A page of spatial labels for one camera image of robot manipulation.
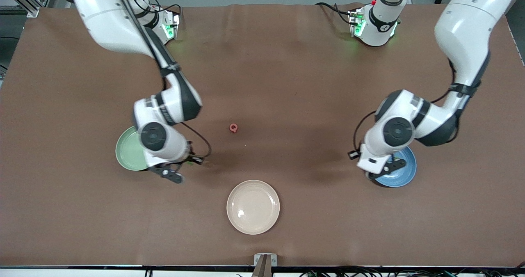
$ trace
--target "black cable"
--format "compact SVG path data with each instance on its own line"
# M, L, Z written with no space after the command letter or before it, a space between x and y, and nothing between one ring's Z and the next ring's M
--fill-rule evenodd
M448 64L450 65L450 69L452 70L452 81L451 83L454 83L456 82L456 70L454 69L454 65L452 64L452 62L449 60L448 61ZM431 101L431 103L437 103L438 101L441 101L444 97L447 96L448 94L448 90L440 97L436 98L435 100ZM356 142L356 138L357 138L357 134L358 134L358 130L361 126L361 124L363 124L363 122L366 120L366 118L370 117L372 114L374 114L376 111L373 111L373 112L370 112L368 113L364 118L362 118L362 120L358 123L355 131L354 131L354 135L353 135L353 146L354 146L354 150L359 152L359 148L357 146L357 142ZM452 137L452 139L450 139L448 142L446 142L445 144L448 144L449 142L452 142L454 141L454 139L457 138L458 136L458 133L459 133L459 119L458 119L458 127L456 129L456 132L454 134L454 137Z
M450 65L450 69L452 71L452 81L450 82L450 84L454 84L454 82L456 82L456 69L454 69L454 65L452 64L452 62L450 60L448 60L448 64ZM438 97L437 99L431 101L431 103L437 103L438 101L441 101L444 97L447 96L448 94L448 90L440 97Z
M184 122L181 122L182 125L184 125L187 129L193 131L193 133L195 133L196 135L199 136L199 138L202 139L202 141L205 142L205 144L208 146L208 153L205 154L204 156L201 156L201 155L194 155L195 157L200 157L200 158L206 158L206 157L209 157L211 154L212 154L212 145L208 142L208 140L206 138L204 138L200 133L198 133L195 129L191 128L188 124L184 123Z
M383 275L381 274L381 272L377 271L376 269L374 268L366 268L367 270L372 270L372 271L375 271L377 274L379 274L380 277L383 277Z
M443 277L442 273L431 273L428 271L418 270L402 270L394 273L394 276L397 277L400 273L410 273L410 277Z
M142 9L142 10L144 10L144 11L147 11L147 12L149 12L149 13L159 13L159 12L162 12L162 11L165 11L165 10L171 11L171 10L169 10L169 9L172 8L172 7L174 7L174 6L177 6L178 9L179 9L179 11L182 11L182 7L181 7L179 4L172 4L172 5L170 5L170 6L166 7L166 8L164 8L164 9L161 8L161 7L159 6L159 10L155 10L155 9L154 9L154 10L151 10L151 9L145 9L145 8L142 8L142 6L140 6L140 4L139 4L139 2L138 2L137 0L134 0L134 1L135 1L135 4L137 4L137 6L139 6L140 9Z
M159 3L158 0L155 0L155 4L154 5L158 6L159 8L162 8L162 6L161 6L161 4ZM171 8L173 6L177 6L178 7L178 14L182 13L182 6L180 6L179 4L173 4L172 6L169 6L168 8Z
M356 126L356 129L354 130L354 138L353 138L353 143L354 143L354 150L359 152L359 148L357 146L357 143L356 143L356 138L357 138L357 135L358 135L358 130L359 128L361 127L361 124L363 124L364 120L366 120L366 118L370 117L371 115L375 114L375 111L372 111L368 114L366 114L365 117L362 118L362 120L358 123L358 125Z
M461 271L457 272L456 274L454 274L454 276L457 276L457 275L460 275L461 273L463 273L463 271L465 271L467 268L463 268L461 269Z
M512 271L509 271L508 269L504 269L504 274L505 274L506 276L510 276L510 275L512 275L512 276L514 276L514 277L518 277L518 275L517 275L516 273L514 273L514 272L512 272Z
M349 277L345 272L343 272L343 270L337 271L336 276L337 277Z
M347 11L341 11L341 10L335 9L334 6L332 6L332 5L328 4L328 3L319 2L319 3L315 3L315 5L326 6L326 7L330 8L330 9L333 10L333 11L337 11L337 12L339 12L340 14L348 15L348 12L347 12Z
M337 14L339 15L339 17L340 17L345 23L348 23L349 25L352 25L352 26L357 26L357 25L358 25L358 23L352 23L352 22L350 22L350 21L347 21L347 20L343 17L343 15L341 14L341 12L339 11L339 8L337 8L337 4L336 4L336 3L334 3L333 6L336 8L336 11L337 11Z
M343 14L345 15L348 15L348 12L349 11L352 11L352 10L356 10L358 8L353 8L353 9L350 9L348 11L341 11L339 10L339 8L337 8L337 4L334 4L333 6L331 6L330 4L327 4L327 3L324 3L324 2L319 2L319 3L316 3L315 5L321 5L321 6L326 6L328 8L330 8L331 10L337 12L339 14L339 17L345 22L345 23L348 23L349 25L352 25L352 26L357 26L358 24L357 23L351 23L350 21L347 21L344 17L343 17Z

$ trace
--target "plate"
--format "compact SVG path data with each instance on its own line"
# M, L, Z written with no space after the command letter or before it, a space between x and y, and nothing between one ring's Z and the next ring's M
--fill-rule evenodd
M416 170L418 166L414 152L412 152L409 147L406 147L403 150L395 153L394 157L404 159L406 161L406 166L401 169L394 170L390 174L380 176L379 178L376 178L375 181L386 187L399 188L412 181L414 176L416 176Z
M281 204L272 186L259 180L238 184L230 193L226 212L231 224L248 235L262 234L275 224Z
M120 135L116 142L115 155L120 165L128 170L140 171L148 168L135 126Z

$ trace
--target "plate rim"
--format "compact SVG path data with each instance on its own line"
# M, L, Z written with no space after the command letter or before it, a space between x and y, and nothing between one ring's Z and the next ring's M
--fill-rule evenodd
M234 224L234 221L232 221L231 219L231 213L229 211L229 205L230 205L230 201L231 201L231 195L235 192L235 190L237 190L238 188L241 188L242 185L245 185L245 184L248 184L250 182L256 182L256 183L261 183L263 185L266 185L268 187L270 187L270 189L273 191L273 193L275 194L275 198L274 200L277 202L277 217L275 217L275 221L264 231L262 232L257 232L257 233L251 233L251 232L247 232L247 231L242 231L240 228L238 228L237 225ZM281 200L279 199L279 195L277 194L277 191L270 185L268 184L267 182L264 182L264 181L261 181L261 180L246 180L246 181L243 181L243 182L240 182L238 183L232 190L231 192L229 193L228 195L228 200L226 201L226 214L227 214L227 217L228 217L228 220L230 221L231 225L236 229L238 230L239 232L241 232L242 234L247 234L247 235L259 235L259 234L263 234L265 232L268 232L274 225L275 223L277 222L277 220L279 219L279 215L281 214Z
M383 185L385 187L388 187L388 188L400 188L400 187L404 187L404 186L408 185L409 183L412 182L412 180L414 180L414 177L415 177L416 173L418 172L418 161L416 160L416 155L414 154L414 151L409 146L406 146L405 148L403 148L402 150L400 150L398 152L405 151L405 150L407 150L407 152L408 152L408 153L405 153L405 155L410 156L414 160L414 174L412 175L412 178L410 178L410 180L405 182L403 185L398 185L398 186L395 186L395 187L392 186L392 185L386 185L383 182L380 182L377 179L374 179L377 183L379 183L379 184L381 184L381 185Z
M134 133L137 133L137 130L135 129L135 126L131 126L129 127L128 129L126 129L119 137L118 140L116 140L116 145L115 145L115 157L116 157L116 160L118 161L118 163L120 164L120 166L124 167L125 169L127 170L131 170L131 171L142 171L144 169L147 169L148 168L148 164L146 163L146 168L143 168L143 169L131 169L131 168L128 168L126 166L124 166L122 164L122 157L119 155L118 153L118 149L119 149L119 145L120 145L120 148L122 148L122 144L120 144L120 141L122 140L122 138L127 135L127 137L129 138L131 135L133 135L133 133L128 133L128 131L132 131L132 130L135 130Z

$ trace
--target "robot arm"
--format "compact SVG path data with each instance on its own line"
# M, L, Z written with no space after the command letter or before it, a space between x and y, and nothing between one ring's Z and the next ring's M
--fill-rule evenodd
M112 2L114 0L97 0L100 4L100 8L109 10L105 2ZM163 10L157 4L151 4L150 0L128 0L132 9L132 13L135 14L135 18L138 22L144 26L152 29L156 36L159 37L163 44L169 40L176 38L178 25L180 22L180 13L174 13L169 10ZM86 10L87 13L96 13L93 0L77 0L77 3L83 5L82 9Z
M174 126L199 114L202 101L159 36L143 27L129 0L74 0L91 37L105 49L154 58L170 88L135 102L133 121L148 167L185 161L191 147ZM163 174L171 178L173 171Z
M441 50L454 68L442 107L398 90L381 103L375 125L360 146L358 167L382 174L389 157L414 139L426 146L445 144L457 130L459 118L474 95L487 67L488 40L512 0L452 0L435 26Z
M405 8L406 0L375 0L357 9L350 18L353 36L367 45L381 46L394 35L399 14Z

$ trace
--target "brown table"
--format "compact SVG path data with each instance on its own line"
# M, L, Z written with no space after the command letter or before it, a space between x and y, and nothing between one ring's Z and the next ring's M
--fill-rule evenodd
M379 187L346 156L357 122L390 92L434 99L448 88L433 32L442 9L407 6L378 48L319 6L185 9L169 50L202 96L189 123L214 152L184 166L182 185L114 156L133 102L161 89L154 62L102 49L73 9L41 9L1 90L0 264L245 264L273 252L283 266L515 266L525 257L525 73L505 19L458 139L411 146L413 182ZM248 179L281 199L258 236L226 217L229 192Z

